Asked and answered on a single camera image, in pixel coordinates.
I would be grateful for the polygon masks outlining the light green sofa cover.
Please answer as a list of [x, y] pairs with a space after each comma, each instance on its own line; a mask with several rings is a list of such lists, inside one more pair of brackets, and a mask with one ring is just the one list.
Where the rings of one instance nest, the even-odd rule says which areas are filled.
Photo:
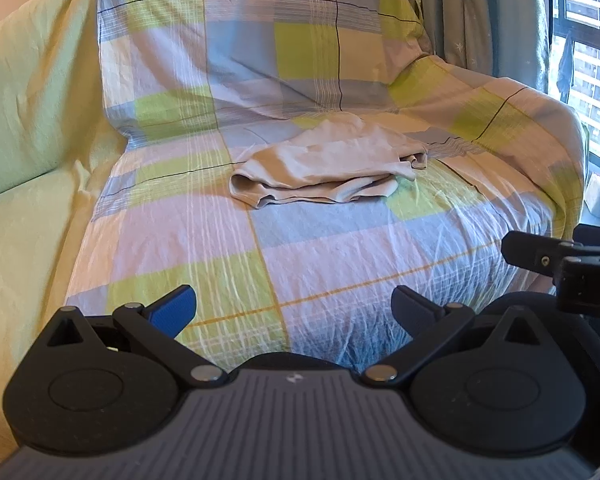
[[65, 301], [124, 137], [102, 110], [96, 0], [30, 0], [0, 22], [0, 463], [3, 391]]

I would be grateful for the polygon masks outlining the plaid checkered bed sheet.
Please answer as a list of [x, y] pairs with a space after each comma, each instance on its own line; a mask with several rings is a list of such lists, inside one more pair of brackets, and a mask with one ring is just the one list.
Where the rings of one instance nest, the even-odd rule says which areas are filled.
[[219, 366], [362, 368], [407, 342], [396, 286], [481, 308], [534, 280], [506, 233], [579, 220], [577, 118], [433, 55], [415, 0], [96, 0], [95, 18], [128, 144], [68, 285], [86, 314], [187, 284], [181, 342]]

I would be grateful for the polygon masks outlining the grey-green star curtain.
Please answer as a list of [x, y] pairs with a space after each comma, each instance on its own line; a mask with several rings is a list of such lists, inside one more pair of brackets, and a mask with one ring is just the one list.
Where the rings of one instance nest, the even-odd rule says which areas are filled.
[[420, 0], [420, 8], [446, 62], [547, 92], [550, 0]]

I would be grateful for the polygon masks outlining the beige garment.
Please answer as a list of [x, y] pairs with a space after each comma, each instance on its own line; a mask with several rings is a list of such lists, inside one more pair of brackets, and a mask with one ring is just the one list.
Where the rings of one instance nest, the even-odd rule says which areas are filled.
[[259, 209], [388, 197], [427, 168], [428, 148], [407, 134], [339, 113], [292, 139], [252, 152], [230, 175], [236, 200]]

